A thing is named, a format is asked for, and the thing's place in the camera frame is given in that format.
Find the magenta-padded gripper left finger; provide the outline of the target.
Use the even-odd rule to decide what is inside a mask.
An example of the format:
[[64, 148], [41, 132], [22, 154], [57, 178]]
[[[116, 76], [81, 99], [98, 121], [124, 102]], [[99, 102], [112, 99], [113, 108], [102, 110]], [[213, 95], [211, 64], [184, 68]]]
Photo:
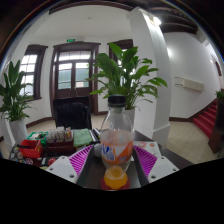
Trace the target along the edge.
[[93, 157], [93, 146], [90, 145], [70, 156], [60, 156], [47, 171], [71, 183], [82, 185], [88, 178]]

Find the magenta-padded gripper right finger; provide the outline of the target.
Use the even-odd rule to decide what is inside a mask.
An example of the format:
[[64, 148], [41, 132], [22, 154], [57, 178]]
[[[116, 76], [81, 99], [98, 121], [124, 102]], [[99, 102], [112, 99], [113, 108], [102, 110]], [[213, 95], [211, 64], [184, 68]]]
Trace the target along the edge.
[[148, 183], [153, 183], [178, 171], [178, 168], [165, 156], [156, 157], [139, 146], [135, 146], [134, 150]]

